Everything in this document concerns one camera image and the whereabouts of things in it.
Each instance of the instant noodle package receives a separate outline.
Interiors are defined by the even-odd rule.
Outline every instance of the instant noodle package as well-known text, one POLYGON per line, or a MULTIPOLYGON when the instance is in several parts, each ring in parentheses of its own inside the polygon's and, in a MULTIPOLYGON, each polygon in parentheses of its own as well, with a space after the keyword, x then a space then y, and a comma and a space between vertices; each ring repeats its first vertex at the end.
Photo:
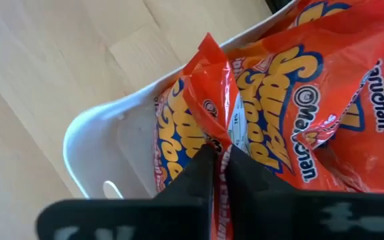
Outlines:
POLYGON ((207 35, 156 101, 158 191, 205 142, 219 154, 214 239, 232 238, 232 145, 298 189, 384 192, 384 0, 300 1, 228 53, 207 35))

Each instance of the wooden floor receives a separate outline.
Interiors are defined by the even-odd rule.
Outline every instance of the wooden floor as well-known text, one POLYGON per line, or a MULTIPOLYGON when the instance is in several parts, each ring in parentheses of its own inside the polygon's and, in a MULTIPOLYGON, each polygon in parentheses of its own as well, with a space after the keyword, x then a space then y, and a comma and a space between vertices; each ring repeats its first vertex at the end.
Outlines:
POLYGON ((34 239, 44 206, 81 197, 61 154, 76 115, 269 15, 264 0, 0 0, 0 239, 34 239))

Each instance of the light wood surface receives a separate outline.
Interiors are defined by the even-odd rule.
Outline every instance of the light wood surface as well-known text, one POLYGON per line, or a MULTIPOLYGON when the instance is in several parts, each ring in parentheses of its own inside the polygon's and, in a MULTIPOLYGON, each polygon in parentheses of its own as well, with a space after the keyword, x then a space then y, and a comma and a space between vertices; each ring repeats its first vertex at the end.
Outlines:
POLYGON ((44 206, 81 197, 67 126, 270 15, 264 0, 0 0, 0 239, 34 239, 44 206))

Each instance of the white plastic bin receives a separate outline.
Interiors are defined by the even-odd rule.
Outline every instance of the white plastic bin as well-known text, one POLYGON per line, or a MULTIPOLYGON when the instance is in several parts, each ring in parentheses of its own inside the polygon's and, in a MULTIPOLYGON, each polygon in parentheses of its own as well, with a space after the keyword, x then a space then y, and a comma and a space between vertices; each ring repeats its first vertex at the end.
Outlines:
MULTIPOLYGON (((282 18, 295 1, 221 47, 229 50, 256 40, 282 18)), ((122 99, 86 110, 67 129, 66 168, 85 197, 149 198, 156 194, 153 173, 154 97, 168 85, 167 74, 122 99)))

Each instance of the white container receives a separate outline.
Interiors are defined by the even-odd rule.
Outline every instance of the white container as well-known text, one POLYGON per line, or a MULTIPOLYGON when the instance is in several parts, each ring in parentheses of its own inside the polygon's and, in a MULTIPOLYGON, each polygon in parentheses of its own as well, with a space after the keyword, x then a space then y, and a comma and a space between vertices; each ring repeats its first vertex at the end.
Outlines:
MULTIPOLYGON (((255 41, 288 13, 294 2, 221 47, 226 51, 255 41)), ((134 94, 88 109, 72 121, 63 142, 63 158, 85 197, 150 198, 156 194, 153 99, 180 69, 134 94)))

